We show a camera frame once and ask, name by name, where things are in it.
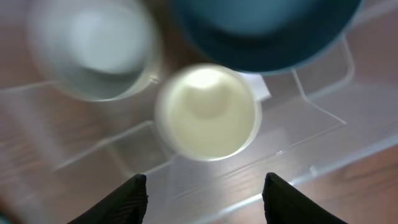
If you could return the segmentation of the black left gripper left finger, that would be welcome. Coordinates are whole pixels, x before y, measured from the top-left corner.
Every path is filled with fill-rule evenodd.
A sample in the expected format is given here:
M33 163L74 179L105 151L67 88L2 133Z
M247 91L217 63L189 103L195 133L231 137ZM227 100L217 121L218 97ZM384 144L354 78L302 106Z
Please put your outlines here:
M142 224L147 210L147 177L136 174L68 224Z

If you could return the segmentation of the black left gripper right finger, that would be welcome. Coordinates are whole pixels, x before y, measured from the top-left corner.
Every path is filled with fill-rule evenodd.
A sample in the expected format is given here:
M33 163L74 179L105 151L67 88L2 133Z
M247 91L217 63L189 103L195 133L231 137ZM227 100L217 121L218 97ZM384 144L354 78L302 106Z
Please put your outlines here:
M262 191L267 224L347 224L273 172Z

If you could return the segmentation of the cream cup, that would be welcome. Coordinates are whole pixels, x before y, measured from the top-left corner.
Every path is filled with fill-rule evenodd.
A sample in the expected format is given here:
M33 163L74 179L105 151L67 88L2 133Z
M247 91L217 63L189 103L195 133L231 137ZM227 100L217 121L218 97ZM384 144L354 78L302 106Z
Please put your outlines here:
M262 106L234 70L199 63L177 71L160 89L155 126L176 153L220 161L245 150L259 132Z

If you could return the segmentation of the light grey small bowl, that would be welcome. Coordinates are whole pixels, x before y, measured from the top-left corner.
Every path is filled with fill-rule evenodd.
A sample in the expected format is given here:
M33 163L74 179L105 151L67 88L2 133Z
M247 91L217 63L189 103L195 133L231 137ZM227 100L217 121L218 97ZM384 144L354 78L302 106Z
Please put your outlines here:
M143 1L33 1L27 33L41 74L85 101L135 95L162 63L159 30Z

